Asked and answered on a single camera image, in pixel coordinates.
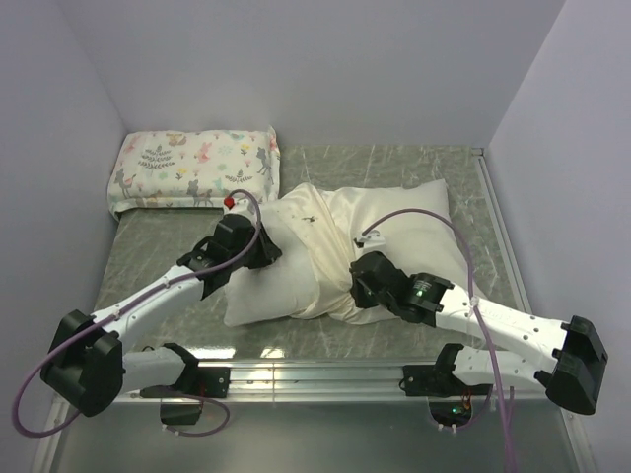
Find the white pillow insert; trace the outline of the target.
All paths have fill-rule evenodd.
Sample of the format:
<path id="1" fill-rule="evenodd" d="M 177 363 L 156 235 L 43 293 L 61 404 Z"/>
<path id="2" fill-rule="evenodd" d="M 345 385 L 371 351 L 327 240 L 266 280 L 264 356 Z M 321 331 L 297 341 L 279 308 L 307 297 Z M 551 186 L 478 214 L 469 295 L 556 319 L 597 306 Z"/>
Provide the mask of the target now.
<path id="1" fill-rule="evenodd" d="M 242 268 L 224 287 L 224 323 L 237 327 L 303 313 L 319 295 L 319 284 L 307 248 L 286 227 L 268 234 L 281 257 L 262 269 Z"/>

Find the cream satin pillowcase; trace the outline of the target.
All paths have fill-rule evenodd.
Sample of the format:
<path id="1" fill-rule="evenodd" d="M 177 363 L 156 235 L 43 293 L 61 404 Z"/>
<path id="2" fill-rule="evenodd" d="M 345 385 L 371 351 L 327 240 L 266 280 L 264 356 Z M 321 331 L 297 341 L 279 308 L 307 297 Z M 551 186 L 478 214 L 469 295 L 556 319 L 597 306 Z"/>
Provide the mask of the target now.
<path id="1" fill-rule="evenodd" d="M 373 251 L 407 275 L 431 273 L 461 287 L 467 283 L 443 180 L 411 189 L 334 191 L 303 183 L 264 211 L 264 225 L 282 250 L 265 273 L 264 294 L 274 316 L 327 314 L 356 325 L 390 319 L 379 306 L 358 308 L 351 295 L 350 266 Z"/>

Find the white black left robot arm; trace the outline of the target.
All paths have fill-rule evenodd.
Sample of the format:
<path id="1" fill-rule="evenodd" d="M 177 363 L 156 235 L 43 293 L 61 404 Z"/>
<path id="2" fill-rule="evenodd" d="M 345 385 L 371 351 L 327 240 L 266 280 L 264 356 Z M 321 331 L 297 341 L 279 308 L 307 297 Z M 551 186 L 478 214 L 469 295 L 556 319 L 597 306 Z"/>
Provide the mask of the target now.
<path id="1" fill-rule="evenodd" d="M 169 271 L 143 290 L 58 325 L 40 379 L 81 414 L 94 417 L 120 394 L 160 386 L 176 396 L 200 391 L 199 361 L 177 343 L 145 355 L 131 350 L 146 332 L 225 286 L 234 272 L 263 269 L 282 255 L 262 221 L 227 214 Z"/>

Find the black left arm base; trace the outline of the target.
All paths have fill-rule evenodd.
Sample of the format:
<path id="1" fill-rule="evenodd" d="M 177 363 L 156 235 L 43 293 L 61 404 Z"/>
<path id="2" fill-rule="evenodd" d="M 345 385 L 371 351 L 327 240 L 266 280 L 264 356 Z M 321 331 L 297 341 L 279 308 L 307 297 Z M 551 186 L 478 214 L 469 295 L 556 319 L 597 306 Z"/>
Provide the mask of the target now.
<path id="1" fill-rule="evenodd" d="M 176 343 L 155 350 L 131 353 L 124 357 L 126 374 L 123 393 L 136 392 L 142 398 L 186 399 L 180 407 L 162 404 L 163 429 L 186 438 L 203 438 L 220 433 L 231 420 L 231 411 L 223 402 L 227 397 L 231 370 L 227 367 L 205 369 L 189 351 Z M 191 432 L 207 406 L 219 408 L 224 419 L 208 432 Z"/>

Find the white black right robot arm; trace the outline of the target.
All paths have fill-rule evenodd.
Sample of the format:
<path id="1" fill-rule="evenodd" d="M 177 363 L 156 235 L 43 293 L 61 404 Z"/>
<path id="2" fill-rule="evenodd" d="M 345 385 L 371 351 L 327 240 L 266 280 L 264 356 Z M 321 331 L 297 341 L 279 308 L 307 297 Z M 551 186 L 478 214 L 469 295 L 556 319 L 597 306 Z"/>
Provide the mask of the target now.
<path id="1" fill-rule="evenodd" d="M 405 322 L 486 344 L 474 349 L 448 343 L 431 366 L 404 367 L 401 388 L 407 395 L 482 395 L 500 378 L 506 388 L 542 392 L 570 412 L 595 413 L 608 354 L 589 320 L 541 318 L 476 300 L 444 278 L 406 275 L 378 251 L 353 262 L 350 274 L 357 307 L 384 308 Z"/>

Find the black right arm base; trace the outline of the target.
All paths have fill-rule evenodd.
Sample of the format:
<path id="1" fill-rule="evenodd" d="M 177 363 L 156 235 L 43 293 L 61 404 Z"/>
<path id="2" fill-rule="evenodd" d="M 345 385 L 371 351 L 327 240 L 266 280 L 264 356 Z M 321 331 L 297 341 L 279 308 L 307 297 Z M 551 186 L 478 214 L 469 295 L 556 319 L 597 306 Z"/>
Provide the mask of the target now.
<path id="1" fill-rule="evenodd" d="M 470 428 L 489 409 L 492 384 L 467 384 L 456 377 L 456 357 L 465 346 L 449 343 L 435 363 L 411 364 L 402 367 L 398 388 L 406 397 L 427 399 L 430 421 L 439 431 L 453 435 Z"/>

